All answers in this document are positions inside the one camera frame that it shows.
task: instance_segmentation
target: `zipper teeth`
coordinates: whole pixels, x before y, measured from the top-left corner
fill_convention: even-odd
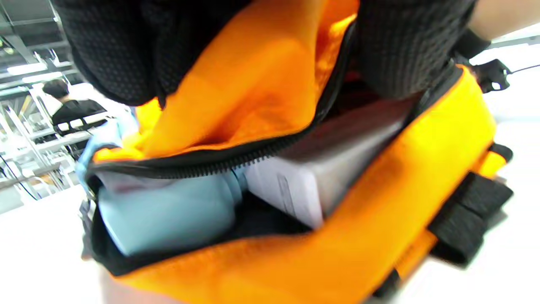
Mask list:
[[[282,138],[277,138],[274,142],[257,149],[255,151],[249,151],[245,154],[232,156],[227,160],[222,160],[214,163],[197,164],[193,166],[182,167],[169,167],[169,168],[154,168],[146,166],[118,166],[118,165],[102,165],[93,168],[89,168],[87,172],[87,180],[92,178],[96,172],[99,171],[113,171],[118,173],[130,174],[134,176],[149,177],[152,179],[187,179],[193,177],[201,177],[212,174],[224,173],[230,170],[242,168],[251,164],[261,162],[267,158],[275,156],[282,150],[292,146],[303,137],[308,135],[315,127],[326,117],[329,108],[332,107],[338,92],[341,88],[347,65],[349,62],[350,51],[352,50],[353,36],[355,30],[355,23],[351,23],[346,30],[343,37],[340,53],[337,56],[336,64],[325,90],[323,91],[315,117],[311,124],[303,131],[288,135]]]
[[[288,138],[283,138],[282,140],[270,144],[260,150],[250,152],[248,154],[240,155],[233,157],[230,160],[222,161],[219,163],[209,163],[203,165],[197,165],[193,167],[183,167],[181,169],[166,169],[162,168],[159,170],[148,169],[144,176],[151,177],[154,179],[189,179],[193,177],[208,176],[213,174],[225,173],[230,170],[239,169],[242,167],[250,166],[252,164],[259,163],[267,158],[275,156],[277,153],[283,151],[284,149],[292,146],[297,141],[302,139],[304,136],[309,134],[317,125],[313,123],[304,130],[302,133],[292,135]]]

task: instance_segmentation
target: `light blue bottle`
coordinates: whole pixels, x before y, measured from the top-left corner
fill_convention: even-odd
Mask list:
[[[191,249],[232,227],[234,207],[246,189],[241,171],[123,193],[103,187],[99,210],[111,238],[126,256]]]

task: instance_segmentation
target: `person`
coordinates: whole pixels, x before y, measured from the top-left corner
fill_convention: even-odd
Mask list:
[[[106,110],[94,100],[72,99],[67,83],[61,79],[46,82],[43,86],[43,92],[51,95],[62,103],[62,106],[52,114],[51,120],[52,124],[55,126],[106,112]]]
[[[83,130],[98,127],[105,123],[105,121],[100,120],[86,124],[86,121],[84,120],[85,117],[107,111],[94,100],[76,100],[71,98],[68,85],[64,80],[55,79],[46,82],[43,85],[43,92],[51,95],[62,103],[62,106],[54,114],[52,114],[51,117],[52,125],[54,126],[56,133],[60,134],[60,136],[76,132],[70,123],[72,121],[82,120]],[[59,125],[63,123],[67,123],[69,125],[68,130],[60,129]],[[69,146],[70,155],[74,160],[79,159],[80,154],[86,147],[87,142],[88,141],[81,141]]]

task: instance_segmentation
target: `black mesh fabric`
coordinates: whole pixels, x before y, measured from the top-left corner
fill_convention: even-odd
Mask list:
[[[402,99],[438,83],[474,0],[362,0],[360,71],[381,96]]]
[[[52,0],[75,64],[105,96],[140,105],[176,91],[198,56],[250,0]],[[363,0],[359,67],[380,95],[437,82],[475,0]]]
[[[175,92],[249,0],[52,0],[81,74],[106,97],[141,105]]]

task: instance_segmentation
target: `black webbing loop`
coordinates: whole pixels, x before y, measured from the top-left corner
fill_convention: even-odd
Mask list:
[[[487,222],[512,194],[501,183],[469,173],[428,228],[438,238],[431,253],[468,264],[483,243]]]
[[[498,144],[498,143],[494,143],[489,148],[489,150],[492,151],[493,153],[497,153],[501,155],[506,160],[507,163],[509,163],[514,157],[514,152],[512,152],[510,148],[508,148],[507,146]]]

